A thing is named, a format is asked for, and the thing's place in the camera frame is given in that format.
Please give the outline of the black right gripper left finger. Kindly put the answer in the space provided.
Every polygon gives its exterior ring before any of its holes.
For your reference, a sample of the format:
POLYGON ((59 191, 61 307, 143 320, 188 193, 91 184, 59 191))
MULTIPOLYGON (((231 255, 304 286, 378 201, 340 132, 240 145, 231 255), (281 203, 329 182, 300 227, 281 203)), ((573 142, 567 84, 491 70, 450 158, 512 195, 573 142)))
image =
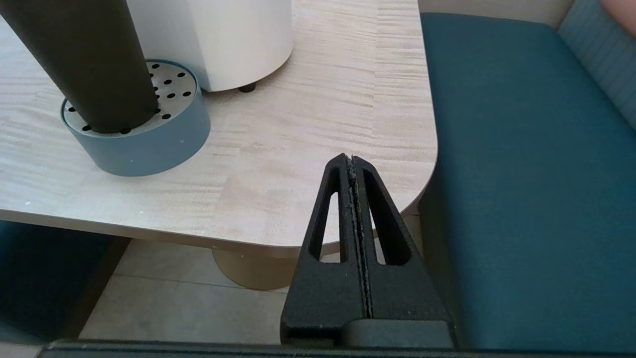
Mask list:
POLYGON ((345 154, 325 166, 280 316, 280 342, 284 345, 336 345, 343 327, 366 315, 350 168, 345 154), (340 261, 325 263, 320 255, 334 194, 338 199, 340 261))

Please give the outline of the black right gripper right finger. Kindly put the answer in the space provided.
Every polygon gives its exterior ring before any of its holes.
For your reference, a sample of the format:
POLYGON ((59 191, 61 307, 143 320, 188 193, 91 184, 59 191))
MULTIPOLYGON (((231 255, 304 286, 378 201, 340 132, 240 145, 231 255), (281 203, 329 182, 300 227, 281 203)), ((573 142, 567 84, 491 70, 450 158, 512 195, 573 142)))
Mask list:
POLYGON ((352 159, 357 256, 370 319, 447 320, 417 246, 375 167, 352 159))

